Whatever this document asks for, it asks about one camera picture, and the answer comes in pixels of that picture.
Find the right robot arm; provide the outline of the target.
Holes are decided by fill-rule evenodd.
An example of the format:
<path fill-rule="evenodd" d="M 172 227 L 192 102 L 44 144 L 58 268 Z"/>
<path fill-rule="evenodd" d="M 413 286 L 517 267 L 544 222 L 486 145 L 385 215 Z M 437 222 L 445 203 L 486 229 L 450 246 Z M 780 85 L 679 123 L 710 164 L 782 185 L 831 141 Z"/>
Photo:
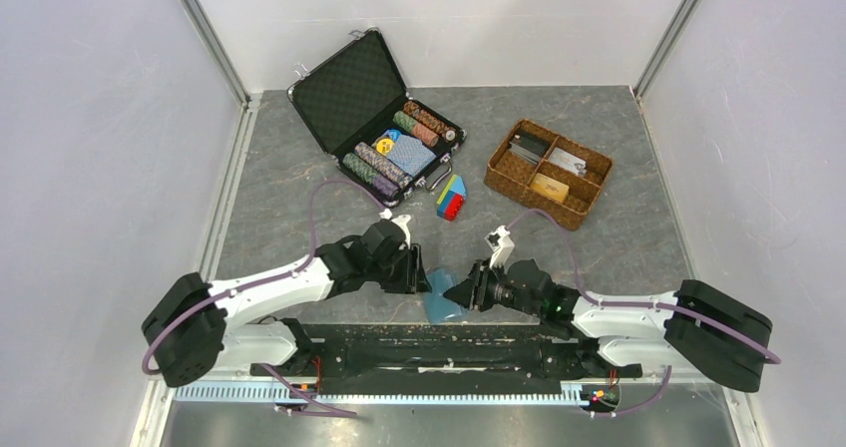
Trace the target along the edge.
<path fill-rule="evenodd" d="M 471 310 L 530 314 L 563 339 L 583 340 L 576 359 L 590 375 L 612 366 L 672 368 L 754 393 L 764 367 L 781 361 L 769 348 L 766 315 L 697 279 L 660 294 L 600 295 L 554 282 L 531 259 L 509 268 L 478 261 L 444 295 Z"/>

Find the blue card holder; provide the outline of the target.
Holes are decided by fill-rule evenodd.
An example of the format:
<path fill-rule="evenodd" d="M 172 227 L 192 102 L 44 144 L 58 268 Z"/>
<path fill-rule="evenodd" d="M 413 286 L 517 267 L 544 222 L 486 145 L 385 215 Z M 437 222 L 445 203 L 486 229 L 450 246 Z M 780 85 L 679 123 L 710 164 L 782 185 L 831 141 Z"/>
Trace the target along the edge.
<path fill-rule="evenodd" d="M 445 294 L 455 287 L 459 280 L 447 269 L 439 268 L 427 274 L 430 290 L 423 295 L 424 309 L 430 324 L 462 322 L 468 311 L 465 307 L 448 299 Z"/>

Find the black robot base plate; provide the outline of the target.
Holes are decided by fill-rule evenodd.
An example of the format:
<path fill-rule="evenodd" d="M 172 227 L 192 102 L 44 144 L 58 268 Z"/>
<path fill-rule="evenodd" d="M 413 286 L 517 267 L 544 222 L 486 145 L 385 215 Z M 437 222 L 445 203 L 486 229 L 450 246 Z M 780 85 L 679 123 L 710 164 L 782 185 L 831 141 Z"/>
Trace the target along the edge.
<path fill-rule="evenodd" d="M 322 394 L 553 394 L 563 381 L 640 378 L 614 367 L 595 340 L 540 325 L 305 324 L 304 348 L 274 370 L 291 383 L 314 376 Z"/>

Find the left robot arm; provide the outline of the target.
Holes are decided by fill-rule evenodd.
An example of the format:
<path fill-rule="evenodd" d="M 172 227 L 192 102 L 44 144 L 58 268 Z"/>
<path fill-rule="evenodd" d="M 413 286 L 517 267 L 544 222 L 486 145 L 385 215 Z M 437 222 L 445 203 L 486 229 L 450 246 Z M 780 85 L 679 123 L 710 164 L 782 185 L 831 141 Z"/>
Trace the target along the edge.
<path fill-rule="evenodd" d="M 419 244 L 402 215 L 372 224 L 362 235 L 324 244 L 288 265 L 241 278 L 205 281 L 184 274 L 142 323 L 149 345 L 143 370 L 172 387 L 207 374 L 248 371 L 256 364 L 305 372 L 313 348 L 291 320 L 259 320 L 376 282 L 386 293 L 425 292 L 429 285 Z"/>

